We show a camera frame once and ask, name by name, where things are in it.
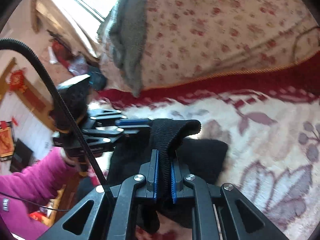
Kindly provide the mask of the left forearm pink sleeve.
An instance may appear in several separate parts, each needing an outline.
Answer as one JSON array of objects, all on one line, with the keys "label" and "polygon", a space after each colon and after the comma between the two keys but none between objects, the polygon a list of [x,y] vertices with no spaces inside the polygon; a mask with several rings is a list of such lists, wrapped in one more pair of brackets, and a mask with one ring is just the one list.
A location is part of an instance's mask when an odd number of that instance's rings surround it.
[{"label": "left forearm pink sleeve", "polygon": [[37,239],[48,227],[30,217],[38,206],[57,197],[58,191],[77,173],[54,147],[39,162],[21,172],[1,176],[1,224],[16,239]]}]

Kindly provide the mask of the person's left hand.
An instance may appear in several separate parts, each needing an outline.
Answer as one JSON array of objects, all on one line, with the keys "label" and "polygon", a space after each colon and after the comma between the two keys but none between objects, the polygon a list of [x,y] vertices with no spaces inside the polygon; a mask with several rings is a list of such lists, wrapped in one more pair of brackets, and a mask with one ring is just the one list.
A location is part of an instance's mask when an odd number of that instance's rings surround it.
[{"label": "person's left hand", "polygon": [[88,162],[86,159],[84,163],[81,163],[78,157],[70,157],[63,148],[60,149],[60,155],[67,165],[76,168],[79,173],[87,173]]}]

